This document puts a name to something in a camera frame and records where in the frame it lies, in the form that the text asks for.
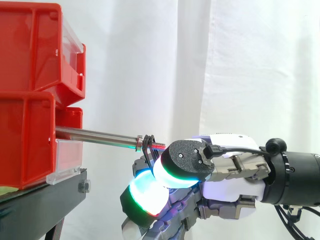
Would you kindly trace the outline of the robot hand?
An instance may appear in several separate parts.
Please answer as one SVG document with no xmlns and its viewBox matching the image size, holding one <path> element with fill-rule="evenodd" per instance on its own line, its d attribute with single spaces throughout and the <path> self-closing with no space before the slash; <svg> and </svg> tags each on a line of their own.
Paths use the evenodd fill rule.
<svg viewBox="0 0 320 240">
<path fill-rule="evenodd" d="M 202 135 L 145 150 L 120 196 L 125 240 L 182 240 L 197 219 L 238 220 L 263 199 L 268 153 L 241 134 Z"/>
</svg>

